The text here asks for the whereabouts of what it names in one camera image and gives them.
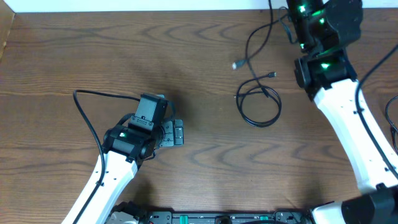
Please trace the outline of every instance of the white wall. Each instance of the white wall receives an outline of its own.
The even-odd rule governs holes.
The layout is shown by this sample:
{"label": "white wall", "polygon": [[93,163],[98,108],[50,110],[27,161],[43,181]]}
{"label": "white wall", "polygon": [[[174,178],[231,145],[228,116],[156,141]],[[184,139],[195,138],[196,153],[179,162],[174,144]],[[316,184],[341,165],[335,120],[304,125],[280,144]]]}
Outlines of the white wall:
{"label": "white wall", "polygon": [[[268,9],[266,0],[4,0],[14,12],[188,11]],[[364,7],[398,7],[398,0],[363,0]],[[272,0],[272,7],[286,0]]]}

